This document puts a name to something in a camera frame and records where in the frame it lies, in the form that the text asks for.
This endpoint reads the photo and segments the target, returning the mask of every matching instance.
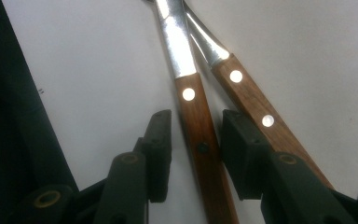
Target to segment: white surface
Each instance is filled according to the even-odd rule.
[[[142,0],[8,1],[62,150],[83,189],[132,150],[151,115],[172,110],[168,200],[150,223],[206,223],[178,122],[170,66],[154,6]],[[358,1],[218,1],[188,4],[234,52],[321,167],[358,194]],[[200,63],[216,127],[234,108]],[[239,202],[241,223],[263,223],[258,202]]]

